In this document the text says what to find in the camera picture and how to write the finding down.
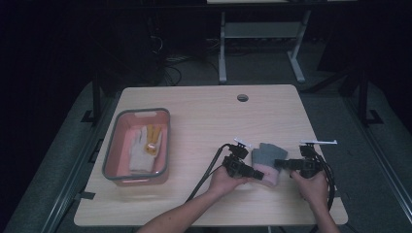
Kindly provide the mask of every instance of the black cord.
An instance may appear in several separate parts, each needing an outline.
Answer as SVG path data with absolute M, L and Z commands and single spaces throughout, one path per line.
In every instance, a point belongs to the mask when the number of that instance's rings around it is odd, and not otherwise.
M 211 174 L 211 170 L 212 168 L 215 166 L 216 161 L 218 160 L 219 156 L 222 153 L 223 148 L 225 147 L 229 147 L 230 144 L 224 144 L 223 146 L 221 146 L 218 151 L 215 154 L 215 157 L 212 159 L 212 162 L 210 163 L 209 167 L 207 168 L 205 174 L 203 175 L 202 179 L 200 179 L 199 183 L 197 184 L 197 186 L 194 188 L 193 192 L 191 193 L 191 195 L 189 196 L 188 200 L 186 200 L 186 202 L 188 202 L 189 200 L 193 199 L 194 195 L 196 195 L 196 192 L 199 190 L 199 188 L 203 185 L 203 183 L 209 178 L 210 174 Z
M 327 199 L 327 209 L 330 210 L 332 208 L 333 199 L 335 195 L 335 182 L 334 182 L 333 170 L 318 153 L 316 153 L 316 158 L 321 162 L 322 169 L 326 173 L 326 179 L 329 185 L 329 196 Z M 319 228 L 318 225 L 315 225 L 310 231 L 310 233 L 317 232 L 318 228 Z
M 287 233 L 285 228 L 283 228 L 282 226 L 278 226 L 279 230 L 281 230 L 283 233 Z
M 182 72 L 181 72 L 179 69 L 177 69 L 177 68 L 175 68 L 175 67 L 171 67 L 171 66 L 164 66 L 164 68 L 172 69 L 172 70 L 176 71 L 176 72 L 179 74 L 178 80 L 177 80 L 176 82 L 173 82 L 173 79 L 172 79 L 172 77 L 170 76 L 169 72 L 165 71 L 165 74 L 164 74 L 165 77 L 164 77 L 164 79 L 165 79 L 165 81 L 166 81 L 166 85 L 171 85 L 171 86 L 176 86 L 176 85 L 178 85 L 179 82 L 182 80 Z
M 357 229 L 355 229 L 355 227 L 353 227 L 351 224 L 349 224 L 348 222 L 346 222 L 345 224 L 349 229 L 351 229 L 353 232 L 355 233 L 360 233 L 359 231 L 357 231 Z

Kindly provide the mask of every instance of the clear plastic container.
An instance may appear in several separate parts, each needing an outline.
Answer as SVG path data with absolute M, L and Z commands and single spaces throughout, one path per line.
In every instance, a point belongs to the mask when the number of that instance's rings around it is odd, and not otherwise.
M 147 125 L 160 126 L 157 156 L 150 172 L 130 171 L 130 150 L 136 133 Z M 103 176 L 117 185 L 161 184 L 168 179 L 170 113 L 166 109 L 127 110 L 118 114 L 103 162 Z

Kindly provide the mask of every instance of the table surface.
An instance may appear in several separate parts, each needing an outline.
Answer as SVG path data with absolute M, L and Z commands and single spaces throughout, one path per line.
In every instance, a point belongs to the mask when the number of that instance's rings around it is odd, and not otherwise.
M 237 100 L 239 94 L 249 97 Z M 102 164 L 116 115 L 123 110 L 165 108 L 171 115 L 169 179 L 164 184 L 117 186 L 102 175 Z M 258 148 L 274 144 L 301 158 L 298 145 L 316 139 L 299 95 L 292 85 L 217 85 L 138 87 L 123 91 L 75 215 L 80 226 L 143 225 L 183 204 L 199 182 L 217 149 L 239 137 Z M 223 153 L 216 163 L 222 164 Z M 251 164 L 251 156 L 245 159 Z M 197 194 L 208 187 L 209 180 Z M 336 197 L 331 215 L 337 224 L 348 220 Z M 269 188 L 258 183 L 239 186 L 211 207 L 193 226 L 302 225 L 315 223 L 295 182 L 282 171 Z

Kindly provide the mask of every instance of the hand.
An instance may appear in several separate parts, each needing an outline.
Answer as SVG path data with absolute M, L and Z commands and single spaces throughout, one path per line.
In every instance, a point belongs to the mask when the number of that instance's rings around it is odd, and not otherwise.
M 327 181 L 324 171 L 310 179 L 302 178 L 296 171 L 291 171 L 292 178 L 297 182 L 302 197 L 309 202 L 311 209 L 327 208 Z
M 226 169 L 221 166 L 214 173 L 207 192 L 214 193 L 221 198 L 234 190 L 238 185 L 247 183 L 248 178 L 232 178 Z

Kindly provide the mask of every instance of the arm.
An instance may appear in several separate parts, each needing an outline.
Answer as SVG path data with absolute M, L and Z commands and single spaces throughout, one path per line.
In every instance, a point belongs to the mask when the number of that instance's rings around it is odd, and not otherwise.
M 225 168 L 220 167 L 213 174 L 209 188 L 205 193 L 175 209 L 155 217 L 140 228 L 138 232 L 184 232 L 213 204 L 234 190 L 236 186 L 247 181 L 248 179 L 246 178 L 234 179 L 230 177 Z
M 315 220 L 321 232 L 340 232 L 327 208 L 327 182 L 324 172 L 316 174 L 313 178 L 304 179 L 297 172 L 292 171 L 291 176 L 297 182 L 302 197 L 309 202 Z

